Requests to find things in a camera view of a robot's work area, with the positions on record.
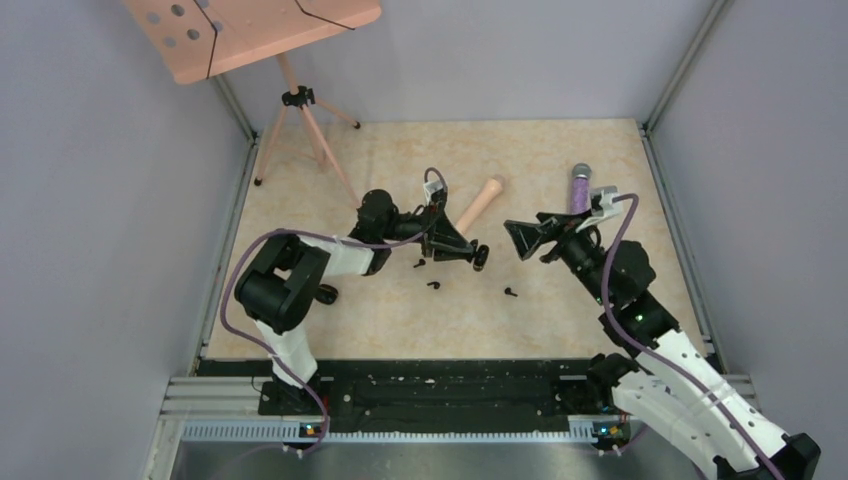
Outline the black glossy earbud charging case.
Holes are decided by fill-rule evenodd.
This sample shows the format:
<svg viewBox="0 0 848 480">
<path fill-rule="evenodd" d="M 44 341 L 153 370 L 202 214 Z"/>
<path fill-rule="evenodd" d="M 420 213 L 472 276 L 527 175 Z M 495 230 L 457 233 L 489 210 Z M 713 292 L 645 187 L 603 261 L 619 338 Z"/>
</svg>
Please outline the black glossy earbud charging case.
<svg viewBox="0 0 848 480">
<path fill-rule="evenodd" d="M 486 244 L 477 245 L 471 259 L 471 265 L 475 272 L 481 272 L 489 257 L 490 248 Z"/>
</svg>

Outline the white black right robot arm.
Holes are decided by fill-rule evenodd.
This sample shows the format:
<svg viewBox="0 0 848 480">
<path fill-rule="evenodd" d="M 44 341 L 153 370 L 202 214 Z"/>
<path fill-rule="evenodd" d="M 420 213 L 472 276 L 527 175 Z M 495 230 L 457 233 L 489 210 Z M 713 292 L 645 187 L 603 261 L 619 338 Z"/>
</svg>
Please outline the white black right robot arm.
<svg viewBox="0 0 848 480">
<path fill-rule="evenodd" d="M 626 352 L 593 360 L 589 404 L 637 417 L 705 479 L 812 478 L 819 445 L 805 433 L 787 433 L 740 395 L 650 293 L 656 273 L 642 245 L 618 235 L 603 248 L 589 218 L 539 213 L 534 223 L 504 223 L 523 260 L 553 245 L 542 262 L 565 263 L 603 306 L 603 330 Z"/>
</svg>

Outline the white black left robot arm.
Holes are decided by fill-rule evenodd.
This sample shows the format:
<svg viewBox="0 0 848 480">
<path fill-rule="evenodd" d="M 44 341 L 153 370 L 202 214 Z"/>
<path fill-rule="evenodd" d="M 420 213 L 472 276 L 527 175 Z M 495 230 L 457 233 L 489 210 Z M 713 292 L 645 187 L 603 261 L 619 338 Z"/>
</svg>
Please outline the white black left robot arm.
<svg viewBox="0 0 848 480">
<path fill-rule="evenodd" d="M 325 278 L 373 276 L 387 263 L 394 245 L 416 243 L 436 262 L 464 261 L 484 268 L 489 248 L 465 238 L 448 218 L 447 190 L 438 185 L 427 202 L 401 212 L 385 190 L 367 192 L 357 221 L 346 237 L 286 231 L 262 241 L 261 248 L 234 286 L 234 298 L 253 319 L 283 384 L 283 401 L 297 413 L 319 404 L 320 386 L 311 380 L 317 361 L 303 326 L 314 302 L 332 304 L 338 297 Z"/>
</svg>

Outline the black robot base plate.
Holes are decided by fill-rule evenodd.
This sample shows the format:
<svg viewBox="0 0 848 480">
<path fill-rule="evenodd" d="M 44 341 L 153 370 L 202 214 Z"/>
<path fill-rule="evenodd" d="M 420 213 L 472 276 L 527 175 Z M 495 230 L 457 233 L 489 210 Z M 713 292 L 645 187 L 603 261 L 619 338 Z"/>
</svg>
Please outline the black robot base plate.
<svg viewBox="0 0 848 480">
<path fill-rule="evenodd" d="M 631 414 L 592 385 L 588 359 L 321 360 L 313 395 L 273 379 L 262 385 L 263 416 L 318 416 L 333 433 L 511 434 L 567 432 L 583 418 L 590 433 L 621 427 Z"/>
</svg>

